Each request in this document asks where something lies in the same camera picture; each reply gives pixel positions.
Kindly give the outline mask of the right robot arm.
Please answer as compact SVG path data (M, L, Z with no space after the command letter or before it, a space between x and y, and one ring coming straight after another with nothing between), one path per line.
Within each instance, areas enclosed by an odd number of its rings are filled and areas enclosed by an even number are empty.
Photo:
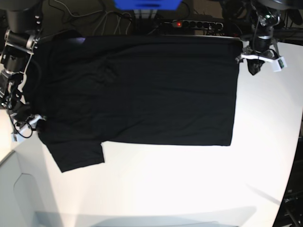
M0 63L0 104L7 111L13 135L22 134L22 129L28 127L35 116L30 113L30 104L23 103L23 93L19 85L34 56L41 34L43 20L43 2L41 0L2 0L0 9L6 13L8 28L4 35L4 47L1 51Z

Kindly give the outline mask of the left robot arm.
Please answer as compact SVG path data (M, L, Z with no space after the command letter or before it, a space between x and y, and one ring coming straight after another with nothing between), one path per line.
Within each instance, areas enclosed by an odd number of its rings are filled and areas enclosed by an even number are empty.
M303 43L303 2L301 0L222 0L222 16L240 31L248 44L236 58L247 61L251 75L260 72L264 63L274 72L286 68L278 42Z

